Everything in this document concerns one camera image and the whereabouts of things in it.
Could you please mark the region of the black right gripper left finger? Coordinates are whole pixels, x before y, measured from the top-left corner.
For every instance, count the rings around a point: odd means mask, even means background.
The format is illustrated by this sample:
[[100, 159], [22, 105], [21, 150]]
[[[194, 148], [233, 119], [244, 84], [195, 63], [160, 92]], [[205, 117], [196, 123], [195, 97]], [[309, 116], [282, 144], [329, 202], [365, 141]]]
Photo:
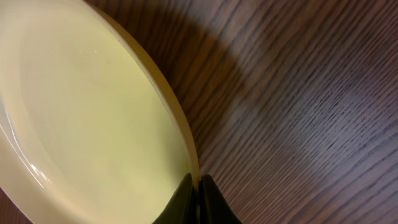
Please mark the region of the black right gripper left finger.
[[197, 201], [191, 173], [184, 176], [153, 224], [197, 224]]

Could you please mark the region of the yellow plate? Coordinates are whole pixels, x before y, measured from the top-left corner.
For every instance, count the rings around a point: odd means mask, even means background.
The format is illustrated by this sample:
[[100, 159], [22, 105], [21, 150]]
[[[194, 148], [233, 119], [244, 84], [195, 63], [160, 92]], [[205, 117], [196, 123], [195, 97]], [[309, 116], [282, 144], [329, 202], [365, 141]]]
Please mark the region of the yellow plate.
[[152, 223], [192, 133], [167, 80], [84, 1], [1, 2], [1, 188], [34, 223]]

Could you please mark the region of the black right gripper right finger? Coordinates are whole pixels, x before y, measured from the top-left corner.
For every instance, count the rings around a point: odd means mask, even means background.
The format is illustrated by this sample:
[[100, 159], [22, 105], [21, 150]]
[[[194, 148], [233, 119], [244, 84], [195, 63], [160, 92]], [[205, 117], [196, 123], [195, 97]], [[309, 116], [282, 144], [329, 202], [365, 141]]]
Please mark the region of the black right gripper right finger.
[[242, 224], [230, 209], [211, 175], [206, 174], [202, 177], [199, 193], [201, 224]]

